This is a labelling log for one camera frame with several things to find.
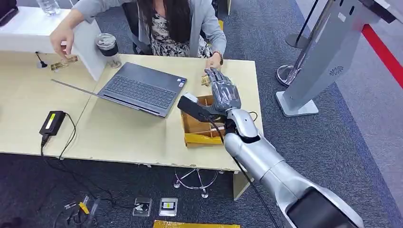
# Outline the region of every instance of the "long black hair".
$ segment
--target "long black hair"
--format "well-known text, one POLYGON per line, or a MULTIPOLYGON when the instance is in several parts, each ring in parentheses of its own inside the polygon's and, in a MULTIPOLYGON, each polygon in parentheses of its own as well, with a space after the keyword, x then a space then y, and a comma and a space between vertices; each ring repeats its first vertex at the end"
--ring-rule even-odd
MULTIPOLYGON (((185 43, 190 39, 190 7, 188 0, 163 0, 168 34, 176 42, 185 43)), ((143 20, 151 28, 153 25, 153 0, 137 0, 143 20)))

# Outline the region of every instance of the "gray cardigan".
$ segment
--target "gray cardigan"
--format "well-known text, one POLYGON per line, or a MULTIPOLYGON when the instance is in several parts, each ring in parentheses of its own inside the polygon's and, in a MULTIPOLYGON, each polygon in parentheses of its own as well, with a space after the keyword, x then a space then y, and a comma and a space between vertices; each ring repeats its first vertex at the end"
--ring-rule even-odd
MULTIPOLYGON (((121 6, 123 3, 132 1, 136 0, 80 0, 73 8, 80 11, 84 18, 91 22, 98 13, 104 12, 110 7, 121 6)), ((218 24, 211 0, 189 0, 189 6, 192 26, 189 40, 190 57, 197 57, 201 30, 203 30, 206 38, 211 43, 212 50, 224 54, 227 39, 218 24)), ((139 40, 145 44, 150 44, 147 30, 148 27, 142 20, 139 20, 139 40)))

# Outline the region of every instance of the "office chair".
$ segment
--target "office chair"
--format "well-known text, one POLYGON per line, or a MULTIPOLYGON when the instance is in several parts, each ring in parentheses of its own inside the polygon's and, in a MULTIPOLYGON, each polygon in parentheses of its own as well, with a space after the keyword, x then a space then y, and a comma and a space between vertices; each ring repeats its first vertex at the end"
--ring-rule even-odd
POLYGON ((122 4, 123 11, 129 24, 130 31, 128 31, 128 36, 133 43, 133 51, 135 54, 139 55, 152 55, 150 45, 147 45, 138 39, 139 31, 139 17, 138 17, 138 6, 135 2, 128 2, 122 4))
POLYGON ((173 187, 178 189, 182 185, 187 189, 202 190, 203 193, 201 194, 201 197, 207 198, 209 196, 209 194, 207 192, 207 188, 215 182, 215 180, 217 179, 218 174, 223 174, 224 171, 216 171, 215 174, 214 174, 214 177, 211 179, 211 181, 207 185, 203 184, 202 177, 201 177, 199 171, 200 171, 200 169, 192 169, 189 172, 187 172, 185 175, 183 175, 182 177, 179 178, 178 173, 176 171, 176 167, 175 167, 176 182, 175 182, 175 184, 173 184, 173 187), (196 172, 196 174, 197 174, 197 176, 199 178, 199 181, 200 181, 200 186, 199 187, 188 186, 183 182, 183 179, 185 179, 186 177, 188 177, 190 174, 192 174, 194 172, 196 172))

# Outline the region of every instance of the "small gold object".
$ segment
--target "small gold object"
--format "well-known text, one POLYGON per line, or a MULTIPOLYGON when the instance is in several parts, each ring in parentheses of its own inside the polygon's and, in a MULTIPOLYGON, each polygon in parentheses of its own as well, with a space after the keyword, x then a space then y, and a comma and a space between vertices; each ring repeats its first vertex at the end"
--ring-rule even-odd
POLYGON ((78 61, 77 56, 70 56, 70 57, 67 58, 67 62, 65 60, 62 60, 62 61, 60 61, 58 63, 52 64, 52 65, 50 65, 50 69, 52 71, 59 70, 59 69, 68 67, 69 63, 74 63, 74 62, 77 62, 77 61, 78 61))
POLYGON ((210 86, 210 80, 209 80, 209 76, 208 75, 204 75, 201 77, 201 85, 202 86, 210 86))

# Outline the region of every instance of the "woman's hand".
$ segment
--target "woman's hand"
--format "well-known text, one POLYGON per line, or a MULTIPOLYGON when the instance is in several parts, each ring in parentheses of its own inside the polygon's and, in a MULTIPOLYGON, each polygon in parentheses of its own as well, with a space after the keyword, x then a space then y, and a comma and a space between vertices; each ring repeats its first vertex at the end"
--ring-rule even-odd
POLYGON ((66 54, 71 54, 71 47, 74 42, 73 28, 82 21, 84 21, 84 15, 77 9, 72 9, 50 34, 50 42, 53 49, 64 60, 67 60, 66 54))
POLYGON ((50 34, 50 42, 54 51, 64 60, 67 60, 66 55, 71 54, 71 47, 74 42, 74 32, 66 23, 60 23, 59 26, 50 34))
POLYGON ((220 68, 221 67, 221 55, 218 52, 214 52, 213 56, 207 59, 206 69, 220 68))

